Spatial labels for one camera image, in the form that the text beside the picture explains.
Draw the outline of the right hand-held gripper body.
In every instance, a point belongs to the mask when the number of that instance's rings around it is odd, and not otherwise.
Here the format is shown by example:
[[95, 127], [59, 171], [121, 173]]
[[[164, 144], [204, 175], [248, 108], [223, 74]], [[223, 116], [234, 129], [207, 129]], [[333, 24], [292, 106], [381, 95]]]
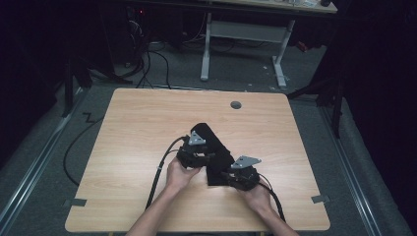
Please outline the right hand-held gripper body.
[[260, 174], [254, 165], [261, 162], [259, 158], [250, 156], [238, 157], [230, 166], [230, 186], [241, 191], [254, 189], [260, 181]]

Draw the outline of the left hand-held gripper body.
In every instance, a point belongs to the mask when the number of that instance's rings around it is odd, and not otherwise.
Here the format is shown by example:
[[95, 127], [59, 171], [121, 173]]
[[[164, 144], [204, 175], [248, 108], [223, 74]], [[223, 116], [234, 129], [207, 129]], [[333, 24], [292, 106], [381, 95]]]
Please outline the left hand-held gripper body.
[[200, 161], [210, 158], [205, 157], [208, 152], [207, 141], [196, 131], [192, 131], [184, 139], [184, 144], [177, 151], [176, 157], [185, 168], [199, 168]]

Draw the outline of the person's left hand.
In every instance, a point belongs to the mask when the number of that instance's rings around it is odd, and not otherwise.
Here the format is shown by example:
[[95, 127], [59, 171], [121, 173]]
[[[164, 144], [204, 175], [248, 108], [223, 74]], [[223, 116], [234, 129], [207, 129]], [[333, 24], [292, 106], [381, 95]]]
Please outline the person's left hand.
[[165, 189], [172, 194], [180, 193], [200, 171], [200, 168], [185, 168], [175, 157], [167, 168]]

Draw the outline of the person's right hand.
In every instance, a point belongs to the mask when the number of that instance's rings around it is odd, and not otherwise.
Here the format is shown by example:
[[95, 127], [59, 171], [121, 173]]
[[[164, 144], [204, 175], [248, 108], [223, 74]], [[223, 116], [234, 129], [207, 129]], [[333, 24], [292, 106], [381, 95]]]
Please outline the person's right hand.
[[258, 185], [250, 191], [238, 190], [238, 194], [256, 214], [267, 215], [272, 212], [269, 192], [264, 187]]

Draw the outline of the black metal stand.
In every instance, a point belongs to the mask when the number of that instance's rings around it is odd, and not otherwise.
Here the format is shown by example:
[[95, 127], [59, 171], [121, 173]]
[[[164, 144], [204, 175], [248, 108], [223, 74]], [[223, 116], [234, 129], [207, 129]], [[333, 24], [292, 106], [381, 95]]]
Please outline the black metal stand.
[[316, 104], [318, 106], [332, 107], [330, 128], [333, 134], [339, 138], [339, 123], [342, 115], [341, 105], [343, 89], [345, 84], [346, 64], [341, 63], [336, 67], [336, 71], [325, 79], [311, 82], [309, 85], [295, 90], [287, 95], [288, 99], [294, 99], [303, 94], [316, 94]]
[[121, 76], [106, 71], [103, 68], [93, 64], [91, 61], [80, 57], [71, 56], [65, 64], [65, 79], [64, 79], [64, 91], [65, 91], [65, 109], [63, 116], [67, 117], [74, 109], [76, 98], [80, 100], [81, 92], [89, 90], [92, 86], [92, 78], [89, 70], [93, 69], [104, 75], [111, 81], [119, 84], [128, 85], [131, 81], [123, 79]]

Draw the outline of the wooden desk with white legs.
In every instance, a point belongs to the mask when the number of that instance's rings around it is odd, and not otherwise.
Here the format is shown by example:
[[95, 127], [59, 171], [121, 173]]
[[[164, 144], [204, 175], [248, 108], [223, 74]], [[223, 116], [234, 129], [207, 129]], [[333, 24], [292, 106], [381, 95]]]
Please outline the wooden desk with white legs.
[[[214, 7], [216, 4], [225, 4], [233, 6], [245, 6], [254, 10], [261, 7], [264, 10], [282, 10], [284, 13], [307, 13], [325, 16], [326, 14], [335, 15], [337, 13], [336, 6], [332, 3], [328, 7], [321, 5], [319, 0], [315, 8], [306, 8], [293, 6], [287, 0], [208, 0], [208, 4]], [[282, 72], [281, 60], [283, 58], [288, 41], [292, 34], [295, 18], [291, 17], [284, 26], [273, 26], [269, 24], [243, 23], [233, 20], [214, 20], [211, 13], [206, 14], [206, 36], [205, 50], [202, 61], [201, 80], [209, 79], [210, 65], [210, 41], [213, 37], [242, 39], [258, 42], [278, 43], [279, 49], [277, 53], [271, 57], [271, 63], [274, 69], [277, 86], [281, 89], [286, 88], [285, 76]]]

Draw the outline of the dark equipment with red light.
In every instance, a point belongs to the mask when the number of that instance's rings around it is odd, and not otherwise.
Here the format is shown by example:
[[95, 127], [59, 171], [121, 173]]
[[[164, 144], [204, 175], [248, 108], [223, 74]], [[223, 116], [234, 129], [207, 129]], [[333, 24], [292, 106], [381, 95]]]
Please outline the dark equipment with red light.
[[128, 33], [133, 43], [135, 62], [140, 64], [142, 54], [147, 46], [145, 9], [133, 6], [126, 7]]

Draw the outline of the white papers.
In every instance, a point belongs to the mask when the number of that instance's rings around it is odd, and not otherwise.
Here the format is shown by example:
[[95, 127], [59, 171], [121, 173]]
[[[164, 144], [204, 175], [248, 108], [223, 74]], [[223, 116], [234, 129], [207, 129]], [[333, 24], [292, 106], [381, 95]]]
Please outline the white papers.
[[293, 6], [315, 8], [319, 0], [287, 0], [287, 2]]

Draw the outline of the metal floor rail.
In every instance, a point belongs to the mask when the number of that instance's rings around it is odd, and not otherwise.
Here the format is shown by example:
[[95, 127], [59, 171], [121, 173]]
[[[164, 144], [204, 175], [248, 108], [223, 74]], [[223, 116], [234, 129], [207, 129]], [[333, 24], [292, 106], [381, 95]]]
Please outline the metal floor rail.
[[59, 101], [30, 130], [6, 166], [0, 170], [0, 236], [7, 236], [25, 206], [74, 110], [89, 90], [77, 88], [74, 106], [66, 111]]
[[371, 210], [368, 198], [358, 181], [358, 178], [349, 161], [347, 153], [341, 140], [334, 134], [331, 126], [331, 118], [327, 108], [318, 108], [322, 119], [326, 125], [326, 129], [330, 135], [330, 139], [336, 150], [336, 157], [340, 163], [341, 172], [344, 176], [345, 182], [349, 188], [350, 194], [359, 212], [361, 220], [365, 226], [368, 236], [383, 236], [375, 215]]

